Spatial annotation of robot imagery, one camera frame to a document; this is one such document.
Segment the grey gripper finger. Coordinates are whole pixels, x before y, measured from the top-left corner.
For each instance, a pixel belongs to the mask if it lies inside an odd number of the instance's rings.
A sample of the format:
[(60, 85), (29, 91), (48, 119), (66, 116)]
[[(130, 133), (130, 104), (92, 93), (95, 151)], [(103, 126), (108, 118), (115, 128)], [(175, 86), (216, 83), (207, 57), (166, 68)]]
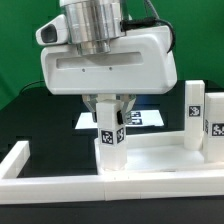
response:
[(93, 122), (96, 123), (97, 122), (96, 104), (98, 103), (97, 96), (96, 95), (83, 95), (82, 100), (83, 100), (85, 106), (91, 112)]
[(117, 112), (119, 124), (129, 124), (131, 122), (131, 110), (136, 101), (135, 94), (119, 94), (117, 100), (121, 101), (121, 109)]

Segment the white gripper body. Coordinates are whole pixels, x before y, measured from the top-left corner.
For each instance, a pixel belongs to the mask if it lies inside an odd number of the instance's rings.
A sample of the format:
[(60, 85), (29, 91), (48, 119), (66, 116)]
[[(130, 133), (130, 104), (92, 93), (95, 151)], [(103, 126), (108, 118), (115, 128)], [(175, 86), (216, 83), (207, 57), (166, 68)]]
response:
[(73, 45), (41, 52), (45, 83), (53, 94), (164, 94), (177, 82), (166, 26), (130, 30), (104, 54), (81, 56)]

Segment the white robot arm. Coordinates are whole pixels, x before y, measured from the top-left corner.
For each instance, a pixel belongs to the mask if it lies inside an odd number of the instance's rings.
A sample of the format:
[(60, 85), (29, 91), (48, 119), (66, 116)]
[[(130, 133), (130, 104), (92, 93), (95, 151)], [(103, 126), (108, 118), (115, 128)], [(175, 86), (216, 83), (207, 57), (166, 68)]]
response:
[(63, 13), (36, 31), (41, 64), (53, 94), (81, 95), (87, 108), (111, 95), (130, 120), (139, 94), (164, 94), (177, 82), (172, 25), (156, 17), (132, 20), (124, 0), (60, 0)]

